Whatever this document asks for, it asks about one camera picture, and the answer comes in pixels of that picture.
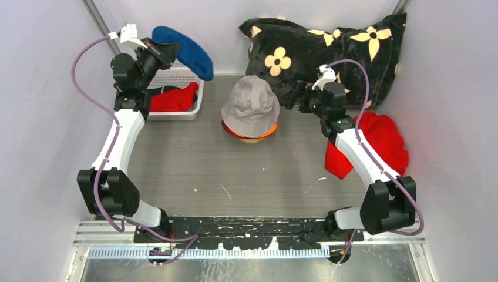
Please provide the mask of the blue hat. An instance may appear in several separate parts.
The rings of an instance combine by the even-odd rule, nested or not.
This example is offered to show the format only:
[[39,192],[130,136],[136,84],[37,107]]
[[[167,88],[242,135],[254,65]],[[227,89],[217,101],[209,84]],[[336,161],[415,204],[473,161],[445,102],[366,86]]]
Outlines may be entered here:
[[187,35],[167,26],[157,26],[152,30],[152,40],[157,43],[179,43],[181,48],[177,59],[204,81],[214,77],[213,61],[207,52]]

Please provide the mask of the orange hat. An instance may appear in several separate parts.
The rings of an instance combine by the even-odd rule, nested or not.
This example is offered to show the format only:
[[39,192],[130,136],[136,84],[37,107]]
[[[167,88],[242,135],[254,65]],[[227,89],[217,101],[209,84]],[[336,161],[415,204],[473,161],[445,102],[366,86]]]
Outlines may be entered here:
[[[263,135],[261,135],[261,136],[271,135],[271,134],[273,134],[273,133],[277,130],[277,128],[278,128],[278,122],[276,122],[276,123],[274,124],[274,126],[273,126],[273,127],[272,127],[272,128],[271,128],[268,132],[266,132],[265,134],[263,134]],[[230,135],[230,136],[235,137],[235,138],[237,138],[237,139],[238,139],[239,137],[246,137],[246,136],[243,136],[243,135],[239,135],[239,134],[238,134],[238,133],[236,133],[236,132],[233,132],[233,135]]]

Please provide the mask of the grey white hat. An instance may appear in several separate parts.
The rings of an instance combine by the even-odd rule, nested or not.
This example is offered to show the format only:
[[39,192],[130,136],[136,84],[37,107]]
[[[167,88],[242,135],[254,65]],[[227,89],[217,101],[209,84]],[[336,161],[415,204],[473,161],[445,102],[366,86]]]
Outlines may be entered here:
[[244,76],[232,88],[221,108],[224,123],[239,135],[258,137],[268,132],[280,115],[280,103],[269,83]]

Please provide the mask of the wooden hat stand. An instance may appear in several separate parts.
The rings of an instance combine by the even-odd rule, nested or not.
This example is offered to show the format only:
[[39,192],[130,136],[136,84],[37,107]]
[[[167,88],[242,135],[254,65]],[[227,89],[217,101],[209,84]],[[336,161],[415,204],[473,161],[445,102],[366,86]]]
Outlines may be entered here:
[[265,135],[265,136],[260,136],[260,137],[256,137],[256,138],[239,137],[238,139],[241,142],[246,143],[246,144],[257,144],[257,143],[262,142],[265,139],[268,139],[269,137],[271,137],[271,135]]

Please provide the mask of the dark red bucket hat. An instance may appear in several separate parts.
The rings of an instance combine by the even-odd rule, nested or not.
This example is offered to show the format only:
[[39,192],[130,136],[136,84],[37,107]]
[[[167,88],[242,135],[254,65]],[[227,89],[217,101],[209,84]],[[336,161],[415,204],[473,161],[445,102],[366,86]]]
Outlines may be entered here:
[[232,132],[232,131],[231,131],[231,130],[230,130],[230,129],[226,126],[226,124],[224,123],[224,121],[223,121],[223,120],[221,121],[221,126],[222,126],[223,130],[224,130],[227,134],[229,134],[229,135],[233,135],[233,132]]

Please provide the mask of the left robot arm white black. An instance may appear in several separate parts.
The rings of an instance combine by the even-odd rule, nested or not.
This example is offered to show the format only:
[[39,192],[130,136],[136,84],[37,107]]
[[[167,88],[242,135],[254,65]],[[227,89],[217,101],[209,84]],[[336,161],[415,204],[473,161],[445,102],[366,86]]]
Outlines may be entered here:
[[158,71],[171,67],[181,45],[157,43],[150,38],[135,39],[135,57],[126,53],[116,55],[110,63],[116,96],[113,109],[109,109],[91,98],[76,80],[79,60],[101,42],[103,39],[98,39],[85,47],[75,58],[70,73],[76,90],[112,118],[102,150],[90,169],[79,171],[77,183],[91,214],[102,216],[118,232],[125,230],[125,223],[134,224],[162,243],[171,235],[168,215],[141,200],[127,171],[136,139],[149,117],[153,95],[148,87]]

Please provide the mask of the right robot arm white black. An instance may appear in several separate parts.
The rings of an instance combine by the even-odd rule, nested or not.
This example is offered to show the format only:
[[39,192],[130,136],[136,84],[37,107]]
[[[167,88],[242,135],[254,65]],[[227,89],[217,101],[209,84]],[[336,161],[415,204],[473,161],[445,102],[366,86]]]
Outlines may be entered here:
[[312,113],[320,119],[322,134],[346,157],[366,187],[360,206],[328,213],[326,233],[331,240],[341,241],[354,229],[371,235],[402,234],[403,228],[423,220],[416,203],[415,181],[410,176],[400,176],[368,143],[359,129],[360,120],[346,112],[342,84],[313,85],[299,80],[283,101],[287,109],[299,101],[301,113]]

